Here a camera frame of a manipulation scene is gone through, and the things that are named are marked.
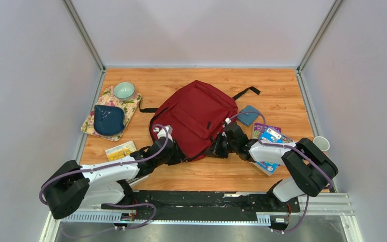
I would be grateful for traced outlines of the floral tray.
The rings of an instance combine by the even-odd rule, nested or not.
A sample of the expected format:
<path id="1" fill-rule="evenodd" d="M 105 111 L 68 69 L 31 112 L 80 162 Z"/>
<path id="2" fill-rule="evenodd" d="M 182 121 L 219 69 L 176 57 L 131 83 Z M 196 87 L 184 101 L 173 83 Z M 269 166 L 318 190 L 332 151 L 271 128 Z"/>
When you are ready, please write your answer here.
<path id="1" fill-rule="evenodd" d="M 140 101 L 142 100 L 142 95 L 140 93 L 135 92 L 131 99 L 121 101 L 113 94 L 113 90 L 114 90 L 114 86 L 107 87 L 102 93 L 102 95 L 98 98 L 98 101 L 96 102 L 96 104 L 116 106 L 121 108 L 124 112 L 123 124 L 125 125 L 125 127 L 127 127 L 129 122 L 133 118 L 134 113 L 139 107 Z M 123 136 L 124 131 L 121 131 L 112 136 L 101 135 L 98 132 L 96 132 L 95 129 L 93 128 L 93 122 L 94 122 L 94 109 L 90 111 L 86 120 L 82 124 L 81 131 L 86 134 L 93 135 L 93 136 L 114 141 L 114 142 L 119 141 L 120 138 Z"/>

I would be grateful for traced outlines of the red backpack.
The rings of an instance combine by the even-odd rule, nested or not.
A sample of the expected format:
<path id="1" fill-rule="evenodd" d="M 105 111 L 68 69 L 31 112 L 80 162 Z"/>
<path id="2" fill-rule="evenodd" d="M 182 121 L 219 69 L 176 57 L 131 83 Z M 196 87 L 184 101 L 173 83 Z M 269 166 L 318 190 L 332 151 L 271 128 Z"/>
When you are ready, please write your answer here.
<path id="1" fill-rule="evenodd" d="M 143 113 L 153 113 L 149 133 L 153 141 L 157 134 L 153 126 L 171 126 L 172 139 L 177 141 L 186 155 L 184 162 L 199 160 L 223 130 L 223 122 L 238 113 L 236 100 L 248 90 L 260 94 L 254 86 L 233 97 L 211 84 L 195 80 L 172 94 L 159 108 L 144 108 Z"/>

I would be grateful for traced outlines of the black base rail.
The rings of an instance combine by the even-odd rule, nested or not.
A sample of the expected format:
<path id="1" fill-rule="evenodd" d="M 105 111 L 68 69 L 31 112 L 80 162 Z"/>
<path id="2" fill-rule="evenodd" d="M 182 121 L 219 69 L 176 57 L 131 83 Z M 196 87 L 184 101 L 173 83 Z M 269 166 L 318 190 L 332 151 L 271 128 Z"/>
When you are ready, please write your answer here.
<path id="1" fill-rule="evenodd" d="M 297 198 L 277 205 L 267 194 L 251 192 L 138 190 L 120 202 L 121 205 L 140 203 L 156 206 L 155 221 L 254 221 L 258 212 L 283 215 L 300 212 Z"/>

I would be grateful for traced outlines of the yellow cover book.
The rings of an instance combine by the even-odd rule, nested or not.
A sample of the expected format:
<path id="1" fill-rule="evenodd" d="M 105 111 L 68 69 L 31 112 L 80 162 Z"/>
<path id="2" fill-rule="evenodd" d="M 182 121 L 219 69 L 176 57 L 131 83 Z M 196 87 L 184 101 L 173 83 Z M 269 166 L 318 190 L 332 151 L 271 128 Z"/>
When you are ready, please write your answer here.
<path id="1" fill-rule="evenodd" d="M 126 156 L 129 156 L 131 153 L 137 151 L 137 148 L 133 141 L 128 141 L 126 143 L 123 143 L 121 145 L 115 146 L 113 148 L 107 149 L 105 151 L 107 159 L 109 161 L 115 161 L 122 159 Z M 126 182 L 131 186 L 134 187 L 139 183 L 142 183 L 143 181 L 149 179 L 149 175 L 140 176 L 137 178 L 131 178 L 126 179 Z"/>

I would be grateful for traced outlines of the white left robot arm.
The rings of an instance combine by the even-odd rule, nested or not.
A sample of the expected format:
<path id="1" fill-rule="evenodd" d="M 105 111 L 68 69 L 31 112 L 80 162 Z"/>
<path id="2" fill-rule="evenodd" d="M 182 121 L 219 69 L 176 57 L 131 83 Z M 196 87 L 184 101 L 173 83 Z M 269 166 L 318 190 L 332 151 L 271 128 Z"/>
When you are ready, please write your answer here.
<path id="1" fill-rule="evenodd" d="M 186 159 L 178 143 L 165 137 L 152 146 L 122 159 L 96 165 L 65 162 L 41 187 L 40 201 L 55 219 L 66 218 L 79 208 L 128 209 L 134 202 L 129 180 L 143 178 L 162 164 L 175 165 Z"/>

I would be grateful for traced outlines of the blue comic book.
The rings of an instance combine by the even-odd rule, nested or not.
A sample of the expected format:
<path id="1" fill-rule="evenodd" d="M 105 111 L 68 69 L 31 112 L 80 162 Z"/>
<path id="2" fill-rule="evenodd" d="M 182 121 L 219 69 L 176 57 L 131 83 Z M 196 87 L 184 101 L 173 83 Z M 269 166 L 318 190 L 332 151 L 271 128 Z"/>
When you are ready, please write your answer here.
<path id="1" fill-rule="evenodd" d="M 286 137 L 282 133 L 279 133 L 271 128 L 268 128 L 262 135 L 260 139 L 264 142 L 271 143 L 293 143 L 294 141 L 291 138 Z M 272 162 L 255 162 L 254 165 L 264 172 L 266 175 L 271 176 L 279 167 L 279 164 Z"/>

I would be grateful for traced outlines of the blue snap wallet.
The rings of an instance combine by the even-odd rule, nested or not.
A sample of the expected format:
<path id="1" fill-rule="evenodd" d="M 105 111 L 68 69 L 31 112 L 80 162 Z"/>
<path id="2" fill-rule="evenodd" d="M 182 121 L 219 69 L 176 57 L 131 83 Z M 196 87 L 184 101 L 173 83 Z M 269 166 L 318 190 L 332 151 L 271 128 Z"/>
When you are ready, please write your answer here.
<path id="1" fill-rule="evenodd" d="M 259 110 L 251 105 L 247 105 L 239 112 L 237 121 L 249 127 L 259 116 L 262 116 Z"/>

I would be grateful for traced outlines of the orange white mug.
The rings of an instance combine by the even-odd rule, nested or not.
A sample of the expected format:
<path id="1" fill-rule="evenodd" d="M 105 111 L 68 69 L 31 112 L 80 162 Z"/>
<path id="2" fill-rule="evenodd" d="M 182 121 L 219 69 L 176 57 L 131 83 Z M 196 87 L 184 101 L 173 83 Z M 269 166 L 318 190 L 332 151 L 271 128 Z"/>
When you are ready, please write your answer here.
<path id="1" fill-rule="evenodd" d="M 316 136 L 313 139 L 313 143 L 320 149 L 322 152 L 326 152 L 330 149 L 330 142 L 327 138 L 323 136 Z"/>

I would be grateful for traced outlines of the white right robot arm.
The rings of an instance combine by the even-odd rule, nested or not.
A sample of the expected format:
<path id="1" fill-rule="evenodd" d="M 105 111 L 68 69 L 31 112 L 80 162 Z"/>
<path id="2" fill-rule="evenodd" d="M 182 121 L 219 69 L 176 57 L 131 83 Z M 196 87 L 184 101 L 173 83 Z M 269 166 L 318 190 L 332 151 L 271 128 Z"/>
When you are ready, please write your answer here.
<path id="1" fill-rule="evenodd" d="M 280 211 L 295 197 L 316 197 L 322 190 L 333 187 L 337 166 L 308 138 L 298 142 L 273 143 L 261 139 L 249 139 L 237 123 L 227 124 L 217 135 L 208 157 L 228 158 L 235 153 L 241 160 L 270 162 L 283 165 L 290 178 L 281 180 L 268 190 L 267 204 L 273 211 Z"/>

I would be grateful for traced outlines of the dark blue leaf plate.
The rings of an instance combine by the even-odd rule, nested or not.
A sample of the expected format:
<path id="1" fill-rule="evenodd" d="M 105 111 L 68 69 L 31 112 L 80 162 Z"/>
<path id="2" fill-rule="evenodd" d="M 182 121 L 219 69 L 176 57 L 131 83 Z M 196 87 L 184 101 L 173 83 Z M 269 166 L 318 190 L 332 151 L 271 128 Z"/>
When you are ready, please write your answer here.
<path id="1" fill-rule="evenodd" d="M 124 118 L 124 111 L 117 106 L 94 106 L 93 127 L 100 135 L 112 136 L 122 132 L 125 129 Z"/>

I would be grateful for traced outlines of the purple treehouse book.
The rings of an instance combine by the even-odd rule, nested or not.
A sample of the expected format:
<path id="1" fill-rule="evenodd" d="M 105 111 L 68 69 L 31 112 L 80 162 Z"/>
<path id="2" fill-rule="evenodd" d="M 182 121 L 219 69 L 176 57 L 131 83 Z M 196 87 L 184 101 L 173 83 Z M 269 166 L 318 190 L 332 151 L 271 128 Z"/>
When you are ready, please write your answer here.
<path id="1" fill-rule="evenodd" d="M 276 126 L 263 125 L 261 123 L 254 123 L 251 133 L 251 138 L 257 139 L 260 133 L 264 133 L 268 128 L 271 128 L 279 133 L 281 133 L 281 128 Z"/>

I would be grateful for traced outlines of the light green ceramic bowl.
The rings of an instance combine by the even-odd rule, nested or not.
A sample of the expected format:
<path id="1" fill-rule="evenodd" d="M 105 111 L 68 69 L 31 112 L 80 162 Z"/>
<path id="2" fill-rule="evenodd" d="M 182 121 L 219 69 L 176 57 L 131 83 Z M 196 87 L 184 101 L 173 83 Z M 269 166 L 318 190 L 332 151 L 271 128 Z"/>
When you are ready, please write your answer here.
<path id="1" fill-rule="evenodd" d="M 118 83 L 113 89 L 113 95 L 121 101 L 132 99 L 135 92 L 135 86 L 131 82 Z"/>

